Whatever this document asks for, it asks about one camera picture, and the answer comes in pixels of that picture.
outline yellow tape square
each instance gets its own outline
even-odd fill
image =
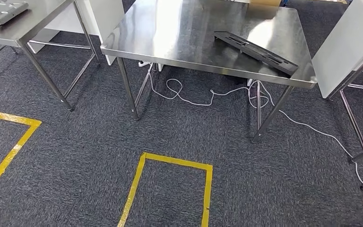
[[[9,166],[12,159],[19,152],[19,150],[23,147],[23,145],[31,137],[31,135],[34,133],[34,131],[38,128],[38,126],[40,126],[41,121],[30,119],[30,118],[25,118],[25,117],[19,117],[19,116],[7,114],[7,113],[0,113],[0,119],[10,121],[10,122],[16,122],[16,123],[20,123],[20,124],[26,124],[26,125],[30,126],[30,128],[28,128],[28,130],[20,138],[20,140],[13,147],[13,149],[8,153],[8,155],[6,155],[6,157],[0,163],[0,176],[1,176],[5,172],[6,167]]]
[[[201,226],[205,227],[208,226],[209,221],[209,203],[211,198],[211,184],[212,184],[212,165],[198,163],[198,162],[191,162],[183,159],[173,158],[173,157],[166,157],[162,155],[155,155],[143,152],[140,157],[140,161],[138,162],[136,175],[134,176],[133,183],[131,184],[130,192],[127,197],[126,204],[124,205],[123,213],[121,215],[120,221],[118,223],[118,227],[123,227],[126,223],[127,216],[129,215],[131,205],[134,201],[134,196],[136,194],[138,182],[140,181],[141,174],[143,172],[144,164],[146,159],[156,160],[160,162],[172,163],[181,166],[188,166],[198,169],[206,170],[206,180],[205,180],[205,189],[204,189],[204,207],[202,211],[202,221]]]

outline table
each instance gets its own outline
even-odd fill
[[[299,68],[290,79],[286,78],[284,73],[215,41],[214,31],[247,38]],[[134,99],[123,58],[287,85],[264,122],[257,108],[258,131],[253,141],[269,126],[294,87],[313,88],[317,83],[295,9],[222,0],[136,0],[101,50],[117,57],[135,119],[147,78]]]
[[[34,64],[37,70],[40,72],[42,78],[48,83],[54,93],[58,98],[64,103],[68,110],[73,110],[73,107],[67,102],[66,98],[72,91],[88,65],[91,61],[96,58],[98,61],[98,56],[92,45],[90,36],[86,30],[83,18],[80,14],[77,2],[75,0],[27,0],[29,7],[28,10],[18,15],[14,19],[10,20],[6,24],[0,26],[0,50],[5,46],[20,47],[30,61]],[[34,57],[33,53],[28,49],[27,42],[29,42],[38,32],[43,29],[49,22],[51,22],[58,14],[60,14],[67,6],[73,3],[77,17],[83,28],[84,34],[86,35],[88,41],[88,47],[78,46],[78,45],[67,45],[67,44],[53,44],[56,46],[64,47],[75,47],[75,48],[85,48],[90,49],[92,54],[88,59],[87,63],[78,73],[76,78],[71,83],[68,90],[62,94],[55,83],[51,80],[49,75],[39,64],[38,60]]]

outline white panel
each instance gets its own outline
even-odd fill
[[[322,97],[328,97],[362,61],[363,0],[355,0],[312,59]]]
[[[94,15],[92,15],[91,11],[88,10],[88,8],[90,8],[89,0],[77,0],[77,3],[78,7],[80,8],[81,15],[83,16],[84,23],[86,24],[87,31],[91,35],[99,35],[98,28],[94,23]],[[80,22],[78,21],[73,4],[69,5],[45,28],[67,32],[83,33],[83,29],[81,28]]]
[[[91,0],[89,4],[95,18],[99,39],[103,43],[123,18],[123,3],[121,0]],[[111,65],[115,57],[107,55],[106,60]]]

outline white cord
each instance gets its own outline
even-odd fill
[[[238,90],[241,90],[241,89],[246,89],[246,90],[248,90],[248,101],[249,101],[249,103],[250,103],[250,105],[252,106],[252,107],[254,107],[255,109],[257,108],[254,104],[252,104],[252,102],[251,102],[251,100],[252,99],[255,99],[255,98],[257,98],[256,96],[253,96],[253,97],[251,97],[251,93],[250,93],[250,90],[251,90],[251,87],[254,85],[254,84],[257,84],[257,86],[262,86],[262,88],[264,88],[264,90],[266,91],[266,93],[267,93],[267,95],[269,96],[269,98],[267,97],[267,96],[260,96],[261,98],[265,98],[267,101],[266,101],[266,103],[264,104],[264,105],[262,105],[261,106],[261,108],[263,108],[263,107],[265,107],[268,103],[269,103],[269,101],[271,102],[271,104],[272,104],[272,106],[275,106],[275,104],[273,103],[273,100],[272,100],[272,96],[270,95],[270,93],[268,92],[268,90],[265,88],[265,86],[262,84],[262,82],[261,81],[259,81],[259,80],[256,80],[256,81],[254,81],[254,82],[252,82],[251,83],[251,85],[249,86],[249,87],[240,87],[240,88],[237,88],[237,89],[234,89],[234,90],[231,90],[231,91],[229,91],[229,92],[227,92],[227,93],[224,93],[224,94],[220,94],[220,93],[215,93],[212,89],[210,90],[210,92],[212,93],[212,97],[211,97],[211,101],[209,102],[209,104],[198,104],[198,103],[193,103],[193,102],[191,102],[191,101],[189,101],[189,100],[187,100],[187,99],[184,99],[184,98],[182,98],[181,96],[180,96],[180,92],[181,92],[181,90],[183,90],[183,84],[179,81],[179,80],[177,80],[177,79],[168,79],[167,81],[166,81],[166,87],[169,89],[169,90],[171,90],[172,92],[174,92],[175,93],[175,95],[173,96],[173,97],[166,97],[166,96],[164,96],[164,95],[162,95],[162,94],[160,94],[159,92],[157,92],[157,91],[155,91],[155,89],[154,89],[154,85],[153,85],[153,83],[152,83],[152,78],[151,78],[151,73],[150,73],[150,71],[151,71],[151,69],[152,69],[152,63],[150,64],[150,67],[149,67],[149,70],[148,70],[148,76],[149,76],[149,80],[151,81],[151,89],[152,89],[152,91],[153,92],[155,92],[155,93],[157,93],[159,96],[161,96],[161,97],[163,97],[163,98],[166,98],[166,99],[169,99],[169,100],[172,100],[172,99],[175,99],[176,97],[179,97],[181,100],[183,100],[183,101],[185,101],[185,102],[188,102],[188,103],[190,103],[190,104],[193,104],[193,105],[200,105],[200,106],[210,106],[210,105],[212,105],[212,101],[214,100],[214,96],[215,95],[217,95],[217,96],[226,96],[226,95],[228,95],[228,94],[230,94],[230,93],[232,93],[232,92],[235,92],[235,91],[238,91]],[[172,88],[170,88],[169,87],[169,81],[176,81],[177,83],[179,83],[180,84],[180,89],[178,90],[178,91],[175,91],[175,90],[173,90]],[[319,134],[322,134],[322,135],[324,135],[324,136],[328,136],[328,137],[331,137],[331,138],[333,138],[334,140],[336,140],[336,142],[341,146],[341,148],[349,155],[349,157],[351,157],[351,158],[353,158],[353,156],[346,150],[346,148],[345,147],[343,147],[343,145],[342,145],[342,143],[336,138],[336,137],[334,137],[334,136],[332,136],[332,135],[329,135],[329,134],[326,134],[326,133],[324,133],[324,132],[321,132],[321,131],[319,131],[319,130],[317,130],[317,129],[315,129],[315,128],[313,128],[312,126],[310,126],[310,125],[308,125],[308,124],[305,124],[305,123],[301,123],[301,122],[297,122],[297,121],[295,121],[295,120],[293,120],[293,119],[291,119],[285,112],[283,112],[283,111],[281,111],[281,110],[279,110],[279,112],[281,112],[283,115],[285,115],[291,122],[293,122],[293,123],[296,123],[296,124],[299,124],[299,125],[304,125],[304,126],[307,126],[308,128],[310,128],[310,129],[312,129],[312,130],[314,130],[314,131],[316,131],[317,133],[319,133]],[[358,177],[358,179],[360,180],[360,182],[363,184],[363,180],[361,179],[361,177],[360,177],[360,175],[358,174],[358,164],[356,163],[356,162],[354,162],[354,164],[355,164],[355,173],[357,174],[357,177]]]

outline floor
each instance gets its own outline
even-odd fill
[[[126,0],[125,10],[131,4]],[[313,56],[347,5],[290,0],[289,7],[299,12]],[[54,41],[85,44],[83,35],[65,32]],[[99,40],[93,41],[98,47]],[[88,57],[86,50],[51,46],[37,54],[61,90]],[[147,69],[136,61],[126,61],[126,67],[136,93]],[[242,86],[218,74],[164,67],[154,84],[168,96],[169,78],[179,79],[181,95],[195,102],[209,100],[210,89]],[[363,77],[356,82],[363,84]],[[273,97],[284,89],[265,86]],[[363,130],[363,91],[346,94]],[[199,107],[146,89],[137,122],[125,97],[116,65],[92,66],[69,97],[76,107],[70,113],[23,53],[0,53],[0,112],[42,121],[0,177],[0,226],[116,225],[143,152],[213,166],[210,226],[363,226],[363,188],[332,139],[280,114],[262,141],[252,144],[256,112],[244,92]],[[360,151],[342,102],[322,99],[317,87],[293,91],[283,110],[335,135],[351,153]],[[0,162],[27,128],[0,120]],[[359,173],[363,178],[363,162]],[[126,226],[199,226],[205,174],[147,160]]]

